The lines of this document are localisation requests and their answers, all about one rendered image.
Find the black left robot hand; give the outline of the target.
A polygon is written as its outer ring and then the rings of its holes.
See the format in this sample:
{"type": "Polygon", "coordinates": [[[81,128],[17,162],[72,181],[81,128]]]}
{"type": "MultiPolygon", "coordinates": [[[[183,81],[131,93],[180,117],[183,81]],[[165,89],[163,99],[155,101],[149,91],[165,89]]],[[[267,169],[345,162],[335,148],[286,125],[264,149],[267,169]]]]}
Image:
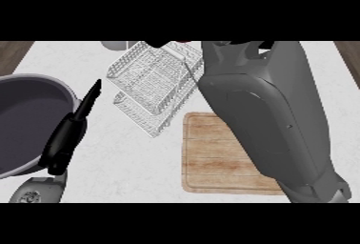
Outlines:
{"type": "Polygon", "coordinates": [[[62,175],[72,160],[75,147],[87,129],[87,116],[101,93],[101,80],[97,80],[85,94],[75,112],[69,112],[51,133],[44,145],[38,165],[47,168],[47,173],[62,175]]]}

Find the grey round container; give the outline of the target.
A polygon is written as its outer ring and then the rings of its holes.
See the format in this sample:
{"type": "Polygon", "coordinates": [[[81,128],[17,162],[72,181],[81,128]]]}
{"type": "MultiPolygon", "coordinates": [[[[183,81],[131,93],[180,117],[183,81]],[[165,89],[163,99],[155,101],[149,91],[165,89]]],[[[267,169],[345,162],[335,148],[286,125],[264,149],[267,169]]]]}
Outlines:
{"type": "Polygon", "coordinates": [[[103,41],[101,45],[110,50],[110,51],[124,51],[128,47],[125,41],[103,41]]]}

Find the grey cooking pot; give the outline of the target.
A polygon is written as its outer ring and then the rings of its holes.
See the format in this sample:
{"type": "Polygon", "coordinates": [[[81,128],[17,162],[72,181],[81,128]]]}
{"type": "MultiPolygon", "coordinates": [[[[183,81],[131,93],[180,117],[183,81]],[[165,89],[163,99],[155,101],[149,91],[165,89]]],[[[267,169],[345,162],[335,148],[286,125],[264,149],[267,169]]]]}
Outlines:
{"type": "Polygon", "coordinates": [[[76,107],[75,93],[59,79],[0,76],[0,179],[38,170],[47,139],[76,107]]]}

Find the wooden cutting board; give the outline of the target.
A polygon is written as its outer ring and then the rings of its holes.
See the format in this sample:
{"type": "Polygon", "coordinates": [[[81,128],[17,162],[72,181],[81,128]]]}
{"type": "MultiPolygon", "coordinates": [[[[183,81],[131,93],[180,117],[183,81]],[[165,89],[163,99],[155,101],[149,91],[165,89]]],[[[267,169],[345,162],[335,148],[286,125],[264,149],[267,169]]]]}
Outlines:
{"type": "Polygon", "coordinates": [[[259,174],[224,121],[211,112],[184,115],[181,184],[189,193],[283,194],[276,180],[259,174]]]}

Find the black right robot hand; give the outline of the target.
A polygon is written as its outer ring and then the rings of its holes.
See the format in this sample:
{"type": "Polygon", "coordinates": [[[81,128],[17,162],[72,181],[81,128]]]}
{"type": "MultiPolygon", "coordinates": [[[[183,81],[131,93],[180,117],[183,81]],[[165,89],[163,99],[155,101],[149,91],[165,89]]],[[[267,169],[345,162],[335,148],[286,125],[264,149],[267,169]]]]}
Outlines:
{"type": "MultiPolygon", "coordinates": [[[[166,41],[146,41],[146,44],[153,48],[160,48],[166,44],[166,41]]],[[[215,44],[218,46],[237,45],[237,44],[245,44],[245,41],[215,41],[215,44]]],[[[274,45],[273,41],[261,41],[258,47],[262,50],[270,50],[273,45],[274,45]]]]}

